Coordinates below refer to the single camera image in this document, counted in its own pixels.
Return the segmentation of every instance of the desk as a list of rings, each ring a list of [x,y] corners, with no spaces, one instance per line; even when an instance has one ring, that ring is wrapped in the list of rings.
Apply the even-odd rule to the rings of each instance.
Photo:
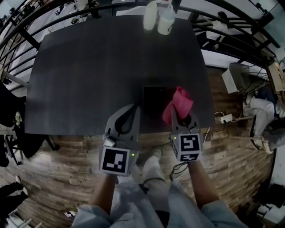
[[[142,102],[144,86],[185,88],[201,127],[214,126],[206,66],[192,27],[143,29],[142,16],[91,20],[46,35],[28,86],[25,132],[98,135],[110,115]],[[141,133],[170,131],[142,114]]]

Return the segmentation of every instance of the white pants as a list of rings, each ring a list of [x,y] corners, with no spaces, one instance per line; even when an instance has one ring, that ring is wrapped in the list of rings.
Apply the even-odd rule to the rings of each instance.
[[[267,100],[252,98],[250,107],[252,114],[256,115],[254,136],[260,137],[265,127],[274,120],[274,105]]]
[[[169,186],[165,183],[164,175],[160,169],[159,159],[151,156],[143,166],[142,177],[147,187],[147,197],[155,210],[169,212],[168,193]]]

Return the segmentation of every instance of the wooden table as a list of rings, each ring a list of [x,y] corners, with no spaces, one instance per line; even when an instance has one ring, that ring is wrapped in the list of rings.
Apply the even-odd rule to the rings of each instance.
[[[172,32],[143,29],[142,16],[116,16],[46,35],[32,70],[25,132],[98,135],[110,115],[143,102],[143,88],[185,88],[201,127],[215,124],[206,67],[187,20]],[[169,131],[161,117],[142,112],[140,132]]]

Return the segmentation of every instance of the wooden floor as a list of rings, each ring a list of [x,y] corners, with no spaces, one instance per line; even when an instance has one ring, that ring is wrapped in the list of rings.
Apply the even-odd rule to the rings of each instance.
[[[227,93],[221,78],[222,71],[208,69],[215,110],[238,117],[241,103],[236,94]],[[249,135],[251,121],[227,124],[225,130],[208,134],[201,157],[213,184],[222,199],[236,211],[257,192],[260,182],[269,175],[272,155],[254,150],[249,140],[229,139],[228,135]],[[223,129],[217,124],[216,129]],[[0,168],[0,186],[15,181],[20,176],[29,191],[29,198],[19,206],[22,219],[32,219],[32,225],[43,222],[43,227],[65,228],[72,220],[63,212],[86,203],[101,175],[98,173],[97,137],[55,137],[59,151],[51,151],[46,143],[30,160],[21,166],[10,160],[7,168]],[[147,134],[139,138],[142,147],[139,163],[142,164],[153,148],[161,148],[161,168],[167,182],[176,159],[168,143],[168,134]],[[193,196],[191,180],[186,173],[180,178],[185,191]]]

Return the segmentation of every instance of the black pants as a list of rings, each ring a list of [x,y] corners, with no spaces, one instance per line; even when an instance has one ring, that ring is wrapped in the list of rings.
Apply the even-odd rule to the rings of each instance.
[[[23,186],[18,182],[5,185],[0,188],[0,217],[6,218],[8,214],[14,211],[28,196],[21,192],[20,195],[9,196],[15,191],[22,190]]]

